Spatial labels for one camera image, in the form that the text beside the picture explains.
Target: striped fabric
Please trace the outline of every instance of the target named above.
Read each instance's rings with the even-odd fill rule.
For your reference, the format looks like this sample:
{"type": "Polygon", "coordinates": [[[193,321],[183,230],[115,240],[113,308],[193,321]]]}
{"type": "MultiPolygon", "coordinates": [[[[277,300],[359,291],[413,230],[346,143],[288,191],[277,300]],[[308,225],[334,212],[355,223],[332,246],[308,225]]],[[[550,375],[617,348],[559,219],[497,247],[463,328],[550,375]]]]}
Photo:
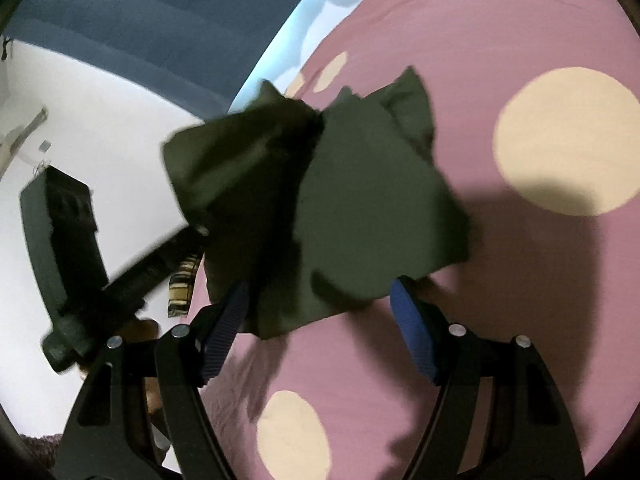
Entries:
{"type": "Polygon", "coordinates": [[[202,253],[185,259],[173,276],[169,278],[169,317],[183,317],[189,313],[193,285],[202,260],[202,253]]]}

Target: polka dot bedsheet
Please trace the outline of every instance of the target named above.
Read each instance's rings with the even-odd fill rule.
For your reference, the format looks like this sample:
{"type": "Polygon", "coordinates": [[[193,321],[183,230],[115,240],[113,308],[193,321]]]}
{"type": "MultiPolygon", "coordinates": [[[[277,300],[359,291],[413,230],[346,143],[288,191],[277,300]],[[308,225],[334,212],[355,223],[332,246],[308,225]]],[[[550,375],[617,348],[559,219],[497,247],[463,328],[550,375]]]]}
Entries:
{"type": "MultiPolygon", "coordinates": [[[[476,224],[432,299],[479,336],[535,342],[591,470],[640,401],[640,39],[616,0],[364,0],[287,94],[323,108],[408,65],[476,224]]],[[[190,319],[204,304],[200,270],[190,319]]],[[[388,300],[239,335],[202,391],[238,478],[257,480],[399,479],[436,396],[388,300]]]]}

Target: white floor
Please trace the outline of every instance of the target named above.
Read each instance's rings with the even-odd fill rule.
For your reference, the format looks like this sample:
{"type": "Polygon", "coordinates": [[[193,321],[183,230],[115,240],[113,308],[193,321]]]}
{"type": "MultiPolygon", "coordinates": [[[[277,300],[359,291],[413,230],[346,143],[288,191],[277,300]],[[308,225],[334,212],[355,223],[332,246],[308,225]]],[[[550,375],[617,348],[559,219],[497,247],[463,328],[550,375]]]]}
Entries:
{"type": "MultiPolygon", "coordinates": [[[[303,0],[236,98],[242,108],[263,78],[288,86],[320,41],[361,0],[303,0]]],[[[41,102],[48,120],[26,141],[0,180],[0,403],[32,436],[60,433],[81,385],[46,362],[40,340],[49,319],[27,255],[18,196],[41,160],[94,191],[98,243],[110,275],[183,224],[164,174],[159,145],[198,122],[155,94],[60,54],[15,42],[5,64],[12,98],[41,102]],[[38,147],[51,142],[42,155],[38,147]]],[[[148,298],[146,315],[164,330],[166,288],[148,298]]]]}

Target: dark green fabric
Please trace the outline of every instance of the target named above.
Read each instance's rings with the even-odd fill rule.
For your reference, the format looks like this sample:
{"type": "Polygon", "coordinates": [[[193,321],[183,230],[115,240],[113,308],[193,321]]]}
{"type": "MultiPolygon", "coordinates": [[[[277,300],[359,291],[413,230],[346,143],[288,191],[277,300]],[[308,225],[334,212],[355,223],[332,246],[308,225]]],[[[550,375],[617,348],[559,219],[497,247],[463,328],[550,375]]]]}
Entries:
{"type": "Polygon", "coordinates": [[[261,338],[388,294],[465,260],[468,217],[433,165],[434,125],[414,70],[321,114],[264,84],[251,107],[179,132],[164,160],[189,222],[212,242],[211,301],[249,279],[261,338]]]}

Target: blue curtain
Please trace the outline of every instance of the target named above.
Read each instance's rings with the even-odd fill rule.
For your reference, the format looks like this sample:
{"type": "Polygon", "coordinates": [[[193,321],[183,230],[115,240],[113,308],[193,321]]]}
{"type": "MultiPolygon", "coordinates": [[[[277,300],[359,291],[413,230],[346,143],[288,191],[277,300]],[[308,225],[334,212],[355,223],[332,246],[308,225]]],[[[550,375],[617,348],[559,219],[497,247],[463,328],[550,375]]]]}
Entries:
{"type": "Polygon", "coordinates": [[[5,33],[225,114],[300,0],[23,0],[5,33]]]}

